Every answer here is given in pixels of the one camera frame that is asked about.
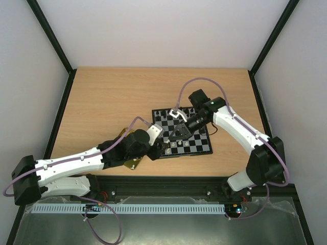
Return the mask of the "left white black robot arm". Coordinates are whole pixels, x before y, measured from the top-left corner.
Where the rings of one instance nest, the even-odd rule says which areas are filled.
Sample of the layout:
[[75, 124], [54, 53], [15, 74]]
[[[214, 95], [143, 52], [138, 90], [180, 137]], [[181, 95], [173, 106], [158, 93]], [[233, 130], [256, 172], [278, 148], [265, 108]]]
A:
[[27, 205], [52, 195], [95, 196], [100, 191], [96, 178], [78, 174], [122, 166], [143, 156], [156, 160], [168, 148], [163, 133], [163, 128], [151, 126], [67, 157], [35, 160], [25, 156], [12, 172], [14, 203]]

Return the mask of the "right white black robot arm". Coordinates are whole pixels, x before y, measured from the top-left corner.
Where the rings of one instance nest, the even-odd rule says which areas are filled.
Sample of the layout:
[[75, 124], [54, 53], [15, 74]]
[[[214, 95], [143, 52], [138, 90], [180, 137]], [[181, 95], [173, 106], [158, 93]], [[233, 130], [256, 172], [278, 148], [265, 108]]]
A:
[[183, 121], [175, 127], [169, 140], [186, 140], [207, 124], [214, 124], [229, 133], [249, 154], [244, 171], [238, 172], [227, 179], [223, 187], [223, 195], [234, 200], [241, 190], [269, 183], [276, 176], [289, 173], [285, 165], [284, 144], [278, 137], [271, 138], [261, 133], [239, 117], [227, 101], [221, 97], [213, 100], [199, 89], [189, 96], [195, 114], [187, 117], [178, 108], [172, 108], [169, 115], [173, 118], [182, 117]]

